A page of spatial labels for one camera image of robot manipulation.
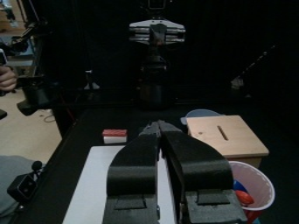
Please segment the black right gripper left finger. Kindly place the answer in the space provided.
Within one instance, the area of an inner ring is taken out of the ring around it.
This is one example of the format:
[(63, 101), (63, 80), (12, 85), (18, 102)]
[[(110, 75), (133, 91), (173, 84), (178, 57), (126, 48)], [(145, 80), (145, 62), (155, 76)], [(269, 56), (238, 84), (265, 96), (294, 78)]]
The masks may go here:
[(158, 224), (158, 122), (115, 155), (107, 170), (107, 202), (102, 224)]

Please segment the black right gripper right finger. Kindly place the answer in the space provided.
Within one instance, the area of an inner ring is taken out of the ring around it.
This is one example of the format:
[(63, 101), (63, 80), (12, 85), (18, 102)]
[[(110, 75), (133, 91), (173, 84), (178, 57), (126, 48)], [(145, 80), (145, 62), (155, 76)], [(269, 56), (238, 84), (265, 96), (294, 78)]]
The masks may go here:
[(158, 125), (178, 224), (247, 224), (229, 160), (169, 122)]

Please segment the person's hand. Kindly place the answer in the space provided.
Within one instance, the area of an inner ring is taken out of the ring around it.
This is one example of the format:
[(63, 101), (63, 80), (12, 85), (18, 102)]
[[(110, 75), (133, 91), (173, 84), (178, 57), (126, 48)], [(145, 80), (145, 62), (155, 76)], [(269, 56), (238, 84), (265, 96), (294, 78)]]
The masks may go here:
[(10, 92), (15, 89), (18, 76), (8, 66), (0, 66), (0, 90)]

